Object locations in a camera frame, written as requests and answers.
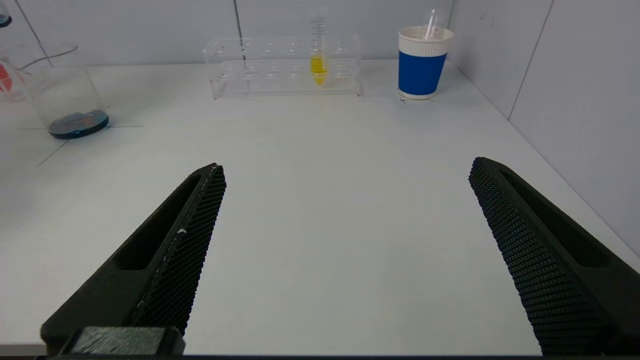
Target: blue liquid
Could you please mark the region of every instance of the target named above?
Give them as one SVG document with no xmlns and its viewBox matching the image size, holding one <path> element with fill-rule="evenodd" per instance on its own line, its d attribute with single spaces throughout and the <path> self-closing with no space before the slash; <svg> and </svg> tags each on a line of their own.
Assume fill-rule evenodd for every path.
<svg viewBox="0 0 640 360">
<path fill-rule="evenodd" d="M 55 120 L 49 125 L 49 134 L 57 139 L 76 139 L 104 129 L 109 115 L 102 110 L 73 113 Z"/>
</svg>

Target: blue paper cup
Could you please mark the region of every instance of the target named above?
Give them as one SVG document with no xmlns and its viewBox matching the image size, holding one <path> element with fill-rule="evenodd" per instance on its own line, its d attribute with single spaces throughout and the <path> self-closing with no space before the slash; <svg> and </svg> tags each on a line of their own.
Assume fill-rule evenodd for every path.
<svg viewBox="0 0 640 360">
<path fill-rule="evenodd" d="M 423 39 L 421 30 L 422 26 L 410 26 L 398 32 L 398 90 L 416 100 L 435 95 L 453 38 L 450 30 L 436 29 L 435 37 Z"/>
</svg>

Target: beaker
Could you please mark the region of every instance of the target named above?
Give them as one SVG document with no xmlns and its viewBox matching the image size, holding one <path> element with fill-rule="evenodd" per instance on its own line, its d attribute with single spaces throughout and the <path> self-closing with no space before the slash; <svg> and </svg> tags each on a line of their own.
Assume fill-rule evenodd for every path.
<svg viewBox="0 0 640 360">
<path fill-rule="evenodd" d="M 0 53 L 13 86 L 20 86 L 49 134 L 73 139 L 109 124 L 89 73 L 71 43 L 18 45 Z"/>
</svg>

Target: white table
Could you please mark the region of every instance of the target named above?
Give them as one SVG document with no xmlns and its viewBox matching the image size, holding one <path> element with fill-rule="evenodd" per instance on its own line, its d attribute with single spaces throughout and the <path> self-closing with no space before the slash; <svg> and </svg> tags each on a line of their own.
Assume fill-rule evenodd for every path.
<svg viewBox="0 0 640 360">
<path fill-rule="evenodd" d="M 398 98 L 396 66 L 365 61 L 361 97 L 216 101 L 204 65 L 98 67 L 115 127 L 66 143 L 0 104 L 22 119 L 0 125 L 17 154 L 0 161 L 0 354 L 43 353 L 48 316 L 214 161 L 228 188 L 187 354 L 539 354 L 467 181 L 476 156 L 640 269 L 452 64 L 425 102 Z"/>
</svg>

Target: textured grip pad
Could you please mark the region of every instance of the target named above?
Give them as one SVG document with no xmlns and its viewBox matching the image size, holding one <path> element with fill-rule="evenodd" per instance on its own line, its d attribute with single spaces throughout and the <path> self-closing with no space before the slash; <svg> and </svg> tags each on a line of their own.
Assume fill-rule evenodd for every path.
<svg viewBox="0 0 640 360">
<path fill-rule="evenodd" d="M 637 354 L 640 276 L 511 169 L 469 182 L 545 355 Z"/>
</svg>

